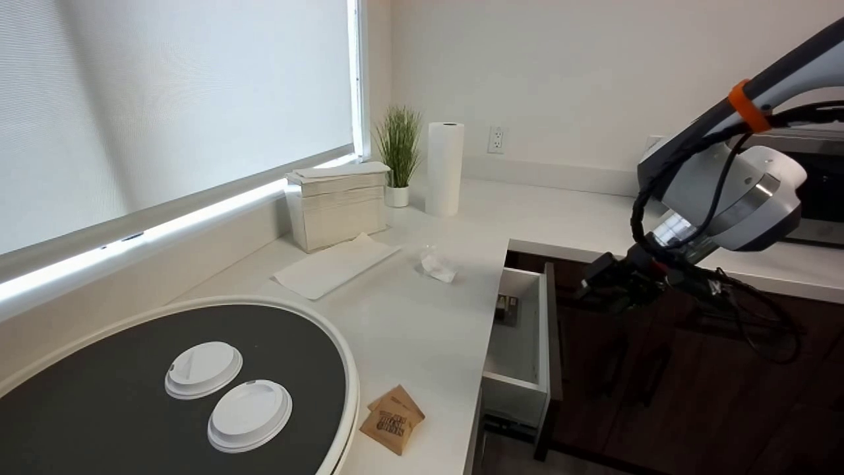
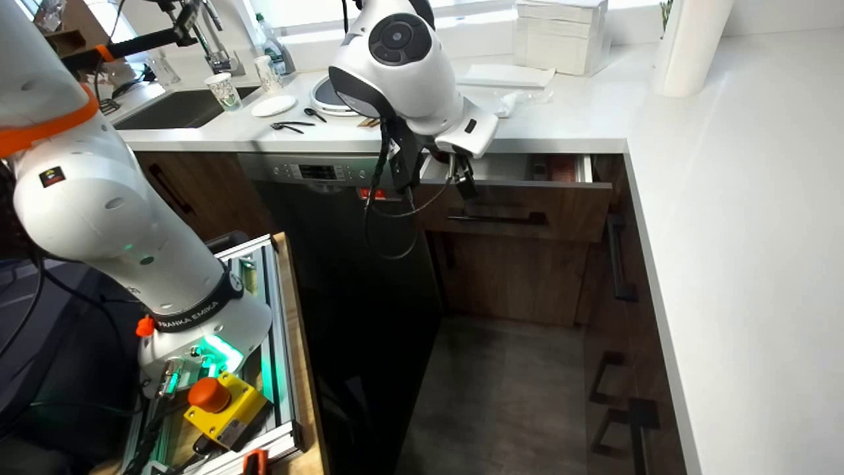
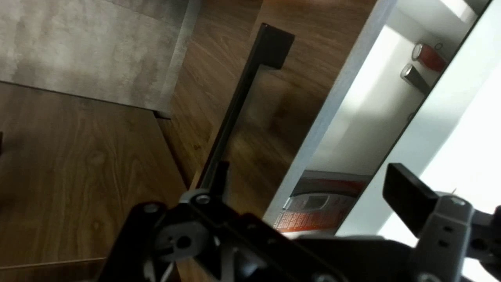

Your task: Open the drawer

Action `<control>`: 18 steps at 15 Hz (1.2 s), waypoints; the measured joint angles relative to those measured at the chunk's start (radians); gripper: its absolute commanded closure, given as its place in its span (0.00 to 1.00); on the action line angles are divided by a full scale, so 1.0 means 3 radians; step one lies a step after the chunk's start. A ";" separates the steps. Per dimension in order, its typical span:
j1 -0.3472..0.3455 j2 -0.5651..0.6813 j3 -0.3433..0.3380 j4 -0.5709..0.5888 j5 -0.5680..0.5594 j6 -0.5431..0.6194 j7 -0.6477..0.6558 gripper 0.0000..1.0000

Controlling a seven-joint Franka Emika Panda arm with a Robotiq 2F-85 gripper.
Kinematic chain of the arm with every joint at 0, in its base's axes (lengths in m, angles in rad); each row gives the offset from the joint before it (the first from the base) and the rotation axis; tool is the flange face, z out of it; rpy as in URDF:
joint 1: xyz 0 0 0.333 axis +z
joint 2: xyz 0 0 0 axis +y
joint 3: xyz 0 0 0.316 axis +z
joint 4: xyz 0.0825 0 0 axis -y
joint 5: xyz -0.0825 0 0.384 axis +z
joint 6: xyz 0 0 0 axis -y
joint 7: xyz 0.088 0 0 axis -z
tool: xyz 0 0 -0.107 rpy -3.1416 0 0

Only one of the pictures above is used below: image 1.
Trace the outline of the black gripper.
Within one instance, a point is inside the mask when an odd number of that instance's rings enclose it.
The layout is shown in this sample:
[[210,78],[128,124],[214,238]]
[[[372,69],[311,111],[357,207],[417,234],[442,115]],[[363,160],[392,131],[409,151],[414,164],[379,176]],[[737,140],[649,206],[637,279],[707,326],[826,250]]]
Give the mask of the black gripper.
[[574,299],[601,308],[637,308],[663,293],[667,267],[642,247],[601,254],[576,279]]

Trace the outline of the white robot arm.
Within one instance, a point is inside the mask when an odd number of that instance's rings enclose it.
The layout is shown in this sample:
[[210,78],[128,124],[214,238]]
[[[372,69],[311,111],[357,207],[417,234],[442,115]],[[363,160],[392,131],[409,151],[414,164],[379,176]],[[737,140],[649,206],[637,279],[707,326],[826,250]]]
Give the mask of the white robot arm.
[[802,219],[797,190],[807,172],[748,136],[797,124],[841,118],[841,102],[782,111],[793,95],[844,81],[844,17],[835,17],[757,76],[737,81],[675,136],[637,164],[629,211],[633,244],[622,259],[597,255],[576,284],[576,299],[626,308],[667,287],[720,301],[737,287],[721,272],[699,269],[712,250],[765,250]]

